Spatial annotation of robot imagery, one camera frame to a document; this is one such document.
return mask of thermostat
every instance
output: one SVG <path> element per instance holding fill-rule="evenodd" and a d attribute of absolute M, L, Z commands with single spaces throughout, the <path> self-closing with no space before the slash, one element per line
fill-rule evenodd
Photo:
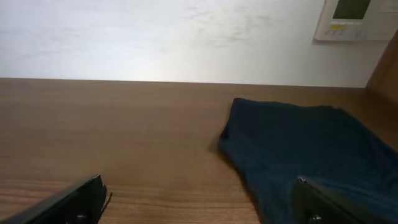
<path fill-rule="evenodd" d="M 398 0 L 325 0 L 314 39 L 391 40 Z"/>

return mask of folded cloth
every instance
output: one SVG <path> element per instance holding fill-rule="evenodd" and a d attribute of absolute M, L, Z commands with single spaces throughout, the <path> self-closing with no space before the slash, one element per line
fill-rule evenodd
<path fill-rule="evenodd" d="M 290 193 L 298 175 L 398 223 L 398 158 L 341 109 L 237 98 L 219 149 L 264 224 L 296 223 Z"/>

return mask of yellow button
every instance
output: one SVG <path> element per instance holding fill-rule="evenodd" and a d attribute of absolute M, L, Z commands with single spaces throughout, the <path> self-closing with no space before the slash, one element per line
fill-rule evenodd
<path fill-rule="evenodd" d="M 342 26 L 342 25 L 331 25 L 330 29 L 331 30 L 343 30 L 344 26 Z"/>

